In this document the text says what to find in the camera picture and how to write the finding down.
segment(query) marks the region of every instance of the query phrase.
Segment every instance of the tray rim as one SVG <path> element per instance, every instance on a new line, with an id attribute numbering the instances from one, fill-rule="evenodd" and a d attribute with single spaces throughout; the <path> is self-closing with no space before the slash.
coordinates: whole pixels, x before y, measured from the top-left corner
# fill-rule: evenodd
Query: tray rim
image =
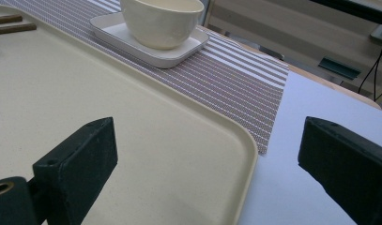
<path id="1" fill-rule="evenodd" d="M 138 49 L 137 47 L 131 45 L 130 43 L 122 41 L 121 39 L 112 35 L 111 33 L 104 31 L 103 28 L 106 28 L 106 27 L 101 27 L 101 26 L 96 25 L 96 22 L 98 20 L 103 20 L 107 17 L 113 17 L 113 16 L 117 16 L 120 14 L 122 14 L 121 11 L 112 12 L 112 13 L 108 13 L 108 14 L 104 14 L 104 15 L 100 15 L 100 16 L 96 16 L 94 18 L 91 18 L 89 21 L 90 21 L 90 24 L 93 28 L 95 36 L 99 40 L 104 41 L 105 43 L 108 43 L 109 45 L 112 45 L 115 48 L 120 49 L 126 53 L 129 53 L 132 56 L 137 57 L 137 58 L 147 62 L 148 64 L 150 64 L 156 68 L 173 68 L 173 67 L 175 67 L 176 65 L 178 65 L 182 61 L 186 60 L 191 55 L 202 50 L 206 46 L 206 44 L 208 43 L 208 41 L 210 39 L 210 37 L 207 33 L 200 30 L 196 26 L 196 28 L 192 31 L 190 38 L 196 39 L 197 41 L 200 42 L 200 44 L 194 46 L 191 50 L 182 53 L 182 55 L 180 55 L 178 57 L 164 58 L 164 57 L 161 57 L 159 55 L 153 55 L 150 52 L 145 52 L 142 49 Z M 114 41 L 117 41 L 120 44 L 113 44 L 108 39 L 113 39 Z"/>
<path id="2" fill-rule="evenodd" d="M 150 85 L 149 83 L 153 83 L 153 85 L 157 86 L 157 88 L 155 88 L 156 91 L 162 93 L 163 95 L 171 98 L 174 101 L 180 102 L 181 104 L 183 104 L 184 106 L 187 106 L 188 108 L 193 108 L 193 107 L 198 108 L 199 110 L 197 110 L 197 111 L 200 114 L 205 115 L 206 117 L 211 119 L 214 123 L 217 123 L 217 120 L 222 120 L 225 122 L 225 124 L 221 125 L 221 126 L 224 126 L 227 128 L 229 128 L 229 127 L 236 128 L 237 132 L 234 132 L 234 133 L 236 133 L 236 136 L 242 141 L 249 142 L 249 143 L 247 143 L 247 145 L 249 145 L 249 144 L 252 145 L 252 149 L 250 149 L 250 152 L 252 152 L 252 160 L 251 160 L 252 163 L 251 163 L 250 168 L 248 169 L 248 174 L 247 174 L 247 178 L 245 180 L 245 185 L 243 186 L 243 189 L 241 190 L 241 195 L 239 198 L 239 204 L 237 205 L 236 213 L 235 213 L 235 216 L 233 217 L 233 224 L 237 224 L 237 222 L 240 218 L 242 208 L 244 207 L 244 203 L 245 203 L 245 200 L 246 200 L 246 197 L 248 194 L 248 190 L 250 188 L 250 184 L 252 182 L 252 176 L 253 176 L 254 171 L 255 171 L 255 165 L 256 165 L 257 160 L 259 158 L 258 147 L 256 145 L 255 139 L 252 137 L 252 134 L 246 128 L 244 128 L 237 121 L 235 121 L 235 120 L 233 120 L 233 119 L 231 119 L 231 118 L 229 118 L 229 117 L 227 117 L 227 116 L 225 116 L 219 112 L 216 112 L 216 111 L 208 108 L 206 105 L 204 105 L 204 104 L 192 99 L 191 97 L 188 97 L 185 94 L 182 94 L 181 92 L 175 90 L 173 87 L 148 76 L 147 74 L 143 73 L 141 70 L 139 70 L 135 67 L 132 67 L 132 66 L 114 58 L 110 54 L 108 54 L 108 53 L 106 53 L 106 52 L 104 52 L 104 51 L 102 51 L 102 50 L 100 50 L 100 49 L 98 49 L 98 48 L 96 48 L 96 47 L 70 35 L 70 34 L 68 34 L 68 33 L 66 33 L 63 30 L 58 29 L 57 27 L 54 27 L 51 24 L 48 24 L 47 22 L 43 21 L 42 19 L 39 19 L 39 18 L 29 14 L 26 11 L 23 11 L 17 7 L 4 6 L 4 5 L 0 5 L 0 8 L 3 10 L 21 13 L 23 15 L 23 17 L 25 17 L 28 21 L 35 23 L 37 26 L 39 24 L 42 24 L 44 27 L 49 29 L 53 35 L 58 35 L 58 36 L 60 36 L 60 38 L 65 38 L 66 41 L 69 41 L 69 43 L 72 43 L 73 45 L 82 46 L 83 50 L 86 53 L 100 54 L 102 56 L 100 58 L 100 60 L 102 60 L 103 62 L 105 62 L 108 65 L 113 66 L 113 67 L 124 67 L 124 68 L 126 68 L 131 73 L 134 73 L 134 74 L 130 74 L 129 76 L 131 76 L 131 77 L 136 76 L 137 77 L 136 79 L 140 83 L 144 83 L 145 85 L 148 85 L 148 86 Z"/>

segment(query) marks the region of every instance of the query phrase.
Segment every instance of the white rectangular dish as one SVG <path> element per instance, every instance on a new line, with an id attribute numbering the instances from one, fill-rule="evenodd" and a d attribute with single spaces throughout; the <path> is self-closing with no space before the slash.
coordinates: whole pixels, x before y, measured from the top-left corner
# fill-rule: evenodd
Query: white rectangular dish
<path id="1" fill-rule="evenodd" d="M 208 34 L 194 29 L 185 42 L 172 50 L 155 50 L 140 44 L 131 34 L 121 12 L 98 16 L 90 20 L 97 38 L 129 53 L 156 68 L 173 68 L 208 42 Z"/>
<path id="2" fill-rule="evenodd" d="M 11 7 L 36 31 L 0 35 L 0 179 L 112 116 L 118 164 L 84 224 L 236 224 L 257 159 L 247 130 Z"/>

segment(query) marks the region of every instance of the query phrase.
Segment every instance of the gray placemat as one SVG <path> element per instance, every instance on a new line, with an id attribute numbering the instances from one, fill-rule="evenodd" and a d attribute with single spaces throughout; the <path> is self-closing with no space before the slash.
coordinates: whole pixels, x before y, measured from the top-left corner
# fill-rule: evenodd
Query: gray placemat
<path id="1" fill-rule="evenodd" d="M 287 78 L 286 65 L 208 32 L 210 41 L 203 50 L 174 68 L 159 69 L 94 36 L 89 20 L 119 11 L 118 0 L 0 0 L 0 5 L 26 11 L 234 119 L 252 134 L 259 152 L 267 152 Z"/>

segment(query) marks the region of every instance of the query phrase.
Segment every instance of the chopsticks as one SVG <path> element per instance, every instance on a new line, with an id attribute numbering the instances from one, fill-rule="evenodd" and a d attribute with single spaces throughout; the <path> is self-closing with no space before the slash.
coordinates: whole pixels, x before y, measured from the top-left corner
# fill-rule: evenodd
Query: chopsticks
<path id="1" fill-rule="evenodd" d="M 1 16 L 0 24 L 16 23 L 16 22 L 21 22 L 22 20 L 23 20 L 23 17 L 21 15 Z M 36 30 L 36 29 L 37 27 L 34 23 L 0 26 L 0 35 L 21 32 L 21 31 Z"/>

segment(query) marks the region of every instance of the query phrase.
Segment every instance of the power outlet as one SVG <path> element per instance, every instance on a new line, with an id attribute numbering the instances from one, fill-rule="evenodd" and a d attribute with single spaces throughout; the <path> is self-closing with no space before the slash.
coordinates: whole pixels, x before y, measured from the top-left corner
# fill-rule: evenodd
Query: power outlet
<path id="1" fill-rule="evenodd" d="M 382 25 L 378 25 L 370 36 L 372 36 L 372 38 L 376 38 L 382 41 Z"/>

